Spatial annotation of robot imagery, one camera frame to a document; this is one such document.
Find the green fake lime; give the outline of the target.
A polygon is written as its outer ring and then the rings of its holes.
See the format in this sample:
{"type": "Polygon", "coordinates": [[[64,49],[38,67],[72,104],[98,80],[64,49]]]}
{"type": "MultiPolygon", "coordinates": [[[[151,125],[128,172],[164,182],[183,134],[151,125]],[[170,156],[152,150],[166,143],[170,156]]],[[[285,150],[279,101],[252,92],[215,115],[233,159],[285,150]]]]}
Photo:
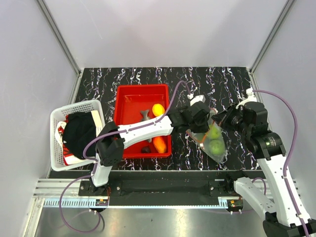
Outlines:
{"type": "Polygon", "coordinates": [[[216,126],[210,128],[207,137],[211,140],[218,139],[221,136],[221,129],[216,126]]]}

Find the clear zip top bag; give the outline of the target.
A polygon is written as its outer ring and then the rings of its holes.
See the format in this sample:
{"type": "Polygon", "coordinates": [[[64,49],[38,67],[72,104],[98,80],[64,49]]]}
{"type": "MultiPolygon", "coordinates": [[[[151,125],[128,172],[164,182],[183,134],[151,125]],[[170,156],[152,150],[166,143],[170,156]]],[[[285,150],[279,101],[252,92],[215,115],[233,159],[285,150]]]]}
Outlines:
{"type": "Polygon", "coordinates": [[[222,128],[212,119],[217,114],[215,108],[210,108],[210,116],[208,119],[209,129],[205,133],[193,133],[190,129],[186,133],[194,140],[194,142],[215,162],[221,163],[226,155],[226,145],[222,135],[222,128]]]}

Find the green fake custard apple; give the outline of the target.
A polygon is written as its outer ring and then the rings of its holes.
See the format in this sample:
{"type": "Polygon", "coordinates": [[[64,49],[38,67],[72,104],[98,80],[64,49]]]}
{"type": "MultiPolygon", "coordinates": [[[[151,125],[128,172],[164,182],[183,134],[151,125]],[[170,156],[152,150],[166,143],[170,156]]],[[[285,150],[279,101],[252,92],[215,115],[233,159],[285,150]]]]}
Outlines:
{"type": "Polygon", "coordinates": [[[221,140],[211,140],[209,143],[210,152],[213,155],[219,156],[226,151],[225,143],[221,140]]]}

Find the yellow fake lemon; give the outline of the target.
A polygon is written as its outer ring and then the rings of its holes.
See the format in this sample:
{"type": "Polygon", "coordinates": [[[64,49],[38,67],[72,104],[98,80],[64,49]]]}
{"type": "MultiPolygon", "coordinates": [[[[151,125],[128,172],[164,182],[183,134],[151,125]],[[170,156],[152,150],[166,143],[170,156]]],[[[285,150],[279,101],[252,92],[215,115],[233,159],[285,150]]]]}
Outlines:
{"type": "Polygon", "coordinates": [[[155,117],[158,117],[165,113],[165,108],[162,104],[157,103],[153,105],[152,112],[155,117]]]}

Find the orange fake mango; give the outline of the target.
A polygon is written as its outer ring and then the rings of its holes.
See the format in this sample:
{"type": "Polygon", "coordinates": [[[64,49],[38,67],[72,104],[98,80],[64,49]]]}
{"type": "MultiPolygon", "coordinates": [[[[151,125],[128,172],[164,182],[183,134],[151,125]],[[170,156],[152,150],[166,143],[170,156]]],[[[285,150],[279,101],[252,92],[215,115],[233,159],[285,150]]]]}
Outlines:
{"type": "Polygon", "coordinates": [[[158,153],[166,152],[166,149],[167,149],[166,143],[161,136],[153,138],[153,145],[158,153]]]}

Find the grey fake fish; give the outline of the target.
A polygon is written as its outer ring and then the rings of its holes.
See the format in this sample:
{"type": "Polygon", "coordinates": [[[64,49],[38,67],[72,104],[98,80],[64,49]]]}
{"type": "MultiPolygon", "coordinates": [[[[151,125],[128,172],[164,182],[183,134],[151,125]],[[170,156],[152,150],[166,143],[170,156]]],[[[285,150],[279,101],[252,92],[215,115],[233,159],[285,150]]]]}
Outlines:
{"type": "Polygon", "coordinates": [[[148,121],[150,120],[151,118],[149,117],[149,109],[147,110],[144,110],[144,111],[141,111],[140,114],[142,115],[142,119],[141,119],[141,122],[143,121],[148,121]]]}

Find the dark purple fake fruit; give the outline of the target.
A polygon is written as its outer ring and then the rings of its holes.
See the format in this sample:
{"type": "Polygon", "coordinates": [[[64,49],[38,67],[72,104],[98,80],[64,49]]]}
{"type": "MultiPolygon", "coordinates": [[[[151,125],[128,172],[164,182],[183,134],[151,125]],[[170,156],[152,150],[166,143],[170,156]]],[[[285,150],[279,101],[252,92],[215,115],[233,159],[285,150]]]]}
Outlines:
{"type": "Polygon", "coordinates": [[[149,154],[149,153],[151,153],[151,148],[149,146],[143,147],[141,149],[141,153],[142,154],[149,154]]]}

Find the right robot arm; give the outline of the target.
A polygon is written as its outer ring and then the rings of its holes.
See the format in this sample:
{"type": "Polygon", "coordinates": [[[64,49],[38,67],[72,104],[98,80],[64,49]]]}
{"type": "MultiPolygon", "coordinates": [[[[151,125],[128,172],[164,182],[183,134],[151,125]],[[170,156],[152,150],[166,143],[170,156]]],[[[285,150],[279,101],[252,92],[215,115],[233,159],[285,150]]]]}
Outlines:
{"type": "Polygon", "coordinates": [[[285,164],[286,153],[279,135],[268,129],[268,111],[260,102],[231,105],[212,119],[225,130],[238,132],[253,154],[268,182],[269,200],[252,181],[237,175],[224,183],[228,195],[239,194],[263,221],[268,237],[314,237],[316,221],[304,208],[285,164]]]}

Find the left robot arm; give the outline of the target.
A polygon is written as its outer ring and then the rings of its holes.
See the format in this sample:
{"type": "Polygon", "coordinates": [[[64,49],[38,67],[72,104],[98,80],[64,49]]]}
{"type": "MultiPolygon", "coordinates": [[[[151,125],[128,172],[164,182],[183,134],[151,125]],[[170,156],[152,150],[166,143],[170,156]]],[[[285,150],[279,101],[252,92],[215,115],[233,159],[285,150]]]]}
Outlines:
{"type": "Polygon", "coordinates": [[[112,166],[122,160],[125,149],[150,138],[168,136],[173,132],[207,132],[209,116],[209,107],[198,101],[148,121],[120,126],[112,122],[106,125],[93,140],[96,145],[97,164],[91,173],[89,189],[97,196],[106,191],[112,166]]]}

